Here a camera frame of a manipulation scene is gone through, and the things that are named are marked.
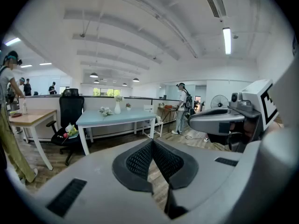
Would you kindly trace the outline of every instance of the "bottle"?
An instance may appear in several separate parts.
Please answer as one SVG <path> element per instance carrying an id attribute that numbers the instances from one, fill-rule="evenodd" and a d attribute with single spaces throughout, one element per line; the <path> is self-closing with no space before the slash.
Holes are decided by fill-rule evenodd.
<path id="1" fill-rule="evenodd" d="M 27 104 L 26 104 L 26 100 L 23 101 L 23 114 L 27 114 Z"/>

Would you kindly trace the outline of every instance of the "woman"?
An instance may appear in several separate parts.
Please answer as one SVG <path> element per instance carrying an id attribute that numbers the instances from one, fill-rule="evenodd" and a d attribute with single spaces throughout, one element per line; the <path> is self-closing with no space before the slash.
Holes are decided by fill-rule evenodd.
<path id="1" fill-rule="evenodd" d="M 9 125 L 6 111 L 6 92 L 8 83 L 11 84 L 16 96 L 25 98 L 12 73 L 12 70 L 17 64 L 18 54 L 15 51 L 11 51 L 5 56 L 3 64 L 0 66 L 0 141 L 21 182 L 25 183 L 26 180 L 28 182 L 33 182 L 37 175 L 37 169 L 35 168 L 32 170 L 20 152 L 14 133 Z"/>

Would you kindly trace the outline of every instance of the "white vase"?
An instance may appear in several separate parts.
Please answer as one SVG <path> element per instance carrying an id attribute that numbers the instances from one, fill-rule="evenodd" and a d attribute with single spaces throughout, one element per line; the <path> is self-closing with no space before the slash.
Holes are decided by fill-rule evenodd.
<path id="1" fill-rule="evenodd" d="M 120 107 L 120 103 L 119 102 L 116 102 L 114 113 L 115 114 L 120 114 L 121 113 L 121 107 Z"/>

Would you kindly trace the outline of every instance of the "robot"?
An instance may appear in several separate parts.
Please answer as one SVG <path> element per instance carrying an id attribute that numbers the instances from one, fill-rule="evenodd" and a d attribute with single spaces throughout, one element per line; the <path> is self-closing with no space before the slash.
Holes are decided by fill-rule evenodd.
<path id="1" fill-rule="evenodd" d="M 298 171 L 298 109 L 296 105 L 285 108 L 281 101 L 285 95 L 281 91 L 292 93 L 298 87 L 298 61 L 297 56 L 272 88 L 269 80 L 254 82 L 232 94 L 229 108 L 189 118 L 192 128 L 207 132 L 211 139 L 223 138 L 223 144 L 237 152 L 163 139 L 138 140 L 80 159 L 45 183 L 35 196 L 17 184 L 15 189 L 44 223 L 255 222 Z M 285 128 L 259 140 L 277 110 Z M 249 140 L 244 139 L 247 121 L 254 124 Z M 164 211 L 152 198 L 147 181 L 152 160 L 169 184 Z"/>
<path id="2" fill-rule="evenodd" d="M 271 80 L 258 80 L 233 93 L 228 108 L 210 109 L 188 119 L 189 126 L 208 134 L 211 142 L 229 145 L 242 153 L 248 143 L 260 140 L 278 116 L 268 90 Z"/>

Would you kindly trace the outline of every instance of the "white t-shirt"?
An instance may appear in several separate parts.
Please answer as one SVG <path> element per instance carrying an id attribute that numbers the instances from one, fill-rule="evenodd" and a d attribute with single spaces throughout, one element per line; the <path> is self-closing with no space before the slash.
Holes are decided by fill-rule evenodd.
<path id="1" fill-rule="evenodd" d="M 185 107 L 184 104 L 186 103 L 186 99 L 187 99 L 187 94 L 185 91 L 181 91 L 181 95 L 179 100 L 181 100 L 183 103 L 181 104 L 181 106 L 178 108 L 178 111 L 184 111 Z"/>
<path id="2" fill-rule="evenodd" d="M 9 81 L 14 78 L 14 74 L 9 68 L 5 68 L 0 75 L 0 104 L 5 105 L 6 100 L 5 96 L 7 94 L 7 84 Z"/>

